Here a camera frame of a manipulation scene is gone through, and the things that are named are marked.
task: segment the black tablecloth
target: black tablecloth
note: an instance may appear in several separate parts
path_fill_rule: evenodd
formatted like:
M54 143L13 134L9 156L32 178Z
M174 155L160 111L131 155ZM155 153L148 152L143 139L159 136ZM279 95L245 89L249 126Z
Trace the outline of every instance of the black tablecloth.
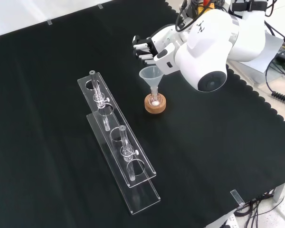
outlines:
M162 0L103 7L0 37L0 228L202 228L237 207L231 190L248 201L285 182L285 122L231 70L212 93L165 76L165 112L145 111L131 41L175 11ZM157 171L161 202L134 216L86 119L77 79L90 70Z

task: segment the test tube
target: test tube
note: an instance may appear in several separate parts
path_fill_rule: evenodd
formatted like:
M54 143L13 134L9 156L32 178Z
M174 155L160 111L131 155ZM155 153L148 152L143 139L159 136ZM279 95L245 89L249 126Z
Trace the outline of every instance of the test tube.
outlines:
M108 117L106 117L106 115L103 116L103 122L104 122L105 130L108 132L110 130L110 125L109 125Z
M122 139L122 144L123 144L123 154L128 156L132 152L129 151L131 148L130 148L130 143L129 143L129 139L128 139L128 136L127 136L126 127L124 125L121 125L119 127L119 132L120 132L120 137Z
M93 89L95 92L95 101L97 102L97 106L99 108L105 107L105 96L100 92L99 84L96 79L95 71L90 71L91 82L93 85Z
M135 180L135 173L134 173L134 168L133 168L133 163L132 163L133 147L131 146L131 144L129 142L126 127L124 125L121 125L119 127L119 132L120 132L120 137L121 137L122 144L123 144L123 155L124 155L123 158L126 162L128 162L127 170L128 170L129 176L130 176L130 180L134 181Z
M154 101L158 101L158 87L151 87L151 94Z

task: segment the white paper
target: white paper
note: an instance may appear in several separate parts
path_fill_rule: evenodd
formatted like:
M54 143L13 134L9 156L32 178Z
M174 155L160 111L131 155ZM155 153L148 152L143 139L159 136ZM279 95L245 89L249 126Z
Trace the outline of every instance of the white paper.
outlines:
M264 50L261 54L252 61L249 62L240 62L252 69L255 69L261 73L264 73L268 67L270 61L276 56L278 50L283 44L283 40L277 37L274 37L268 33L265 33L266 43Z

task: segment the funnel stem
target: funnel stem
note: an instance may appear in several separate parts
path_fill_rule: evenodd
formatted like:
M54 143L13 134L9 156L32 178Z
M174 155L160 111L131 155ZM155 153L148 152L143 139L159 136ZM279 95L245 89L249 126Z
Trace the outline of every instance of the funnel stem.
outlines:
M151 87L152 98L154 101L158 101L158 87Z

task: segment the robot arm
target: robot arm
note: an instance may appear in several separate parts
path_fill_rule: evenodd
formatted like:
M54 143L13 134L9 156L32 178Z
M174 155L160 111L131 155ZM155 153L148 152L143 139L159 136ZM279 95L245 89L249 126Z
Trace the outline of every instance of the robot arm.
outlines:
M220 88L227 79L227 59L251 61L265 46L267 1L251 0L233 7L243 11L242 19L213 9L188 30L166 34L168 45L154 56L158 68L165 75L180 70L190 85L202 92Z

